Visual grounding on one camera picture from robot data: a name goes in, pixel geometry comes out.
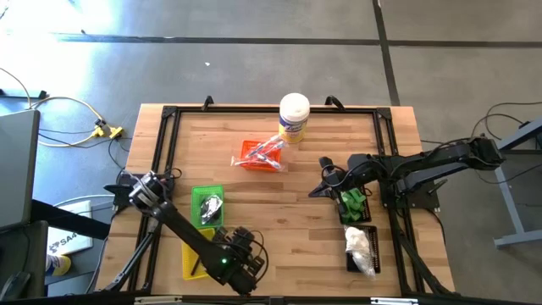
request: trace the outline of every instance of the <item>yellow connector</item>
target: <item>yellow connector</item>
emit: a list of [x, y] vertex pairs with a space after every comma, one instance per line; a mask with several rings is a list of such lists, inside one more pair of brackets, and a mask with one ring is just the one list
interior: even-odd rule
[[94, 131], [92, 132], [91, 136], [99, 137], [105, 135], [105, 132], [103, 132], [102, 127], [100, 126], [94, 126]]
[[118, 136], [122, 136], [122, 130], [123, 130], [123, 129], [122, 129], [122, 127], [120, 127], [120, 126], [117, 127], [117, 128], [115, 128], [115, 127], [109, 127], [109, 131], [111, 131], [111, 134], [109, 134], [109, 137], [112, 138], [112, 139], [114, 139], [114, 138], [116, 138], [116, 137], [118, 137]]

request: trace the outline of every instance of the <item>paper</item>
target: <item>paper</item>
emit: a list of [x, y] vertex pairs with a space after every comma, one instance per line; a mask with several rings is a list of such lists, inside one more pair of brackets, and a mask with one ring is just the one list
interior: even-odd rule
[[[88, 200], [66, 204], [59, 208], [91, 218], [91, 202]], [[88, 236], [49, 227], [47, 236], [47, 254], [49, 255], [70, 254], [90, 247], [92, 247], [92, 239]]]

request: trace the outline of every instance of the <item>green tray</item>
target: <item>green tray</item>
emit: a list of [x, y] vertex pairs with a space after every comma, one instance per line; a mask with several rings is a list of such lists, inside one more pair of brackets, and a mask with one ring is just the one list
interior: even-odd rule
[[[220, 218], [209, 224], [202, 225], [201, 208], [205, 198], [211, 195], [218, 195], [223, 200], [220, 207]], [[196, 228], [216, 228], [224, 224], [224, 188], [217, 186], [194, 186], [192, 187], [192, 204], [190, 208], [190, 221]]]

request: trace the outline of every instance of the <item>computer monitor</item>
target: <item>computer monitor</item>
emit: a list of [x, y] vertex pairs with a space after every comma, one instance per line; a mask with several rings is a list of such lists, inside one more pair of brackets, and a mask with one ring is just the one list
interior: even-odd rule
[[30, 221], [40, 113], [0, 116], [0, 230]]

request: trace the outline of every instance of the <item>white cable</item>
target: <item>white cable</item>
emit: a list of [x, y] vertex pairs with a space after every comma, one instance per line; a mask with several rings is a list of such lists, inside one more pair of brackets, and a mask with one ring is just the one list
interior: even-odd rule
[[57, 206], [59, 206], [59, 205], [65, 204], [65, 203], [68, 203], [68, 202], [74, 202], [74, 201], [81, 200], [81, 199], [89, 199], [89, 198], [105, 198], [105, 197], [115, 197], [115, 195], [102, 194], [102, 195], [87, 195], [87, 196], [75, 197], [75, 198], [71, 198], [71, 199], [68, 199], [68, 200], [64, 200], [64, 201], [59, 202], [59, 203], [55, 203], [55, 204], [53, 204], [53, 206], [54, 206], [54, 207], [57, 207]]
[[23, 82], [20, 81], [17, 77], [15, 77], [15, 75], [12, 75], [11, 73], [9, 73], [6, 69], [0, 67], [0, 70], [6, 72], [9, 76], [13, 77], [14, 80], [16, 80], [20, 84], [20, 86], [22, 86], [23, 89], [25, 89], [26, 100], [28, 101], [28, 107], [32, 108], [32, 102], [30, 101], [30, 94], [28, 93], [28, 90], [26, 90], [25, 85], [23, 85]]
[[[0, 67], [0, 70], [4, 71], [9, 76], [13, 77], [23, 87], [23, 89], [25, 90], [25, 93], [26, 93], [26, 100], [28, 102], [28, 109], [37, 108], [37, 106], [41, 105], [42, 103], [47, 102], [47, 101], [51, 101], [53, 99], [67, 99], [67, 100], [70, 100], [70, 101], [74, 101], [74, 102], [78, 102], [78, 103], [83, 104], [84, 106], [89, 108], [89, 110], [91, 110], [98, 117], [99, 120], [103, 121], [103, 117], [89, 103], [81, 101], [80, 99], [77, 99], [77, 98], [73, 98], [73, 97], [46, 97], [46, 98], [44, 98], [44, 99], [42, 99], [40, 101], [32, 103], [32, 101], [30, 100], [30, 94], [28, 93], [28, 90], [26, 90], [25, 85], [23, 85], [23, 82], [20, 81], [17, 77], [15, 77], [15, 75], [12, 75], [11, 73], [9, 73], [6, 69]], [[105, 125], [109, 128], [109, 130], [111, 132], [113, 132], [113, 127], [112, 126], [110, 126], [109, 124], [105, 124]], [[47, 147], [73, 147], [73, 146], [77, 146], [79, 144], [82, 144], [82, 143], [84, 143], [86, 141], [89, 141], [93, 137], [96, 137], [96, 135], [93, 132], [91, 132], [91, 134], [87, 138], [85, 138], [83, 140], [80, 140], [80, 141], [76, 141], [74, 143], [70, 143], [70, 144], [52, 144], [52, 143], [45, 143], [45, 142], [39, 141], [39, 140], [38, 140], [38, 143], [43, 145], [43, 146], [47, 146]]]

